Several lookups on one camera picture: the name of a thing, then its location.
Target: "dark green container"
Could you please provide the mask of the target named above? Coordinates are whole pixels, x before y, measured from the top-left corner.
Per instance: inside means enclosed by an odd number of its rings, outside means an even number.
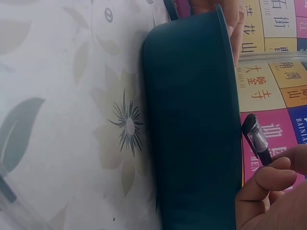
[[[164,229],[234,230],[240,113],[221,7],[155,27],[142,62]]]

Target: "colorful map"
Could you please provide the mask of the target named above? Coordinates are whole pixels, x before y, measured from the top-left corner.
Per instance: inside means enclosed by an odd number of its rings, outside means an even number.
[[[307,50],[307,0],[246,0],[242,54]],[[275,156],[307,143],[307,63],[279,62],[237,68],[241,122],[254,113]],[[243,183],[261,162],[243,138]],[[305,180],[298,174],[293,189]]]

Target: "pink map square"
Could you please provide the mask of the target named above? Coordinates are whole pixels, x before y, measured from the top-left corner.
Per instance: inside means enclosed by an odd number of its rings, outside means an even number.
[[[297,38],[307,38],[307,18],[296,17]]]
[[[241,122],[249,113],[241,113]],[[263,133],[267,138],[269,150],[272,156],[275,156],[286,149],[297,145],[294,129],[290,120],[287,109],[269,110],[254,112],[258,118],[258,122],[263,129]],[[245,182],[262,166],[259,159],[251,151],[248,142],[243,137],[243,153],[244,153],[244,177]],[[296,183],[305,180],[303,175],[298,174]]]
[[[294,5],[297,16],[307,17],[307,0],[294,0]]]

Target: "floral wallpaper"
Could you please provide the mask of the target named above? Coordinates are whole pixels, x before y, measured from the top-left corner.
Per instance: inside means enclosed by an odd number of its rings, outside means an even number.
[[[0,0],[0,164],[54,230],[161,229],[140,51],[167,21],[162,0]]]

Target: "pen clip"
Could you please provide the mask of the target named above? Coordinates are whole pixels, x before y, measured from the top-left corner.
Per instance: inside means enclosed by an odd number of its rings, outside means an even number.
[[[242,126],[241,126],[241,131],[245,137],[245,139],[247,140],[251,150],[253,151],[253,153],[255,154],[256,158],[259,159],[258,157],[258,153],[254,147],[254,145],[251,143],[250,139],[248,138],[248,133],[251,131],[251,129],[254,127],[255,123],[256,123],[257,119],[256,119],[256,116],[254,114],[249,114]]]

